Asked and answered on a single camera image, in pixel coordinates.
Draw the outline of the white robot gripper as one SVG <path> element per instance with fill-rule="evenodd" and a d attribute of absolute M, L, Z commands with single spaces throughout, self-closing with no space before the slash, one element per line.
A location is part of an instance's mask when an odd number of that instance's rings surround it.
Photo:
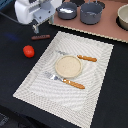
<path fill-rule="evenodd" d="M 35 19 L 42 23 L 55 14 L 62 0 L 16 0 L 15 13 L 20 23 L 29 24 Z"/>

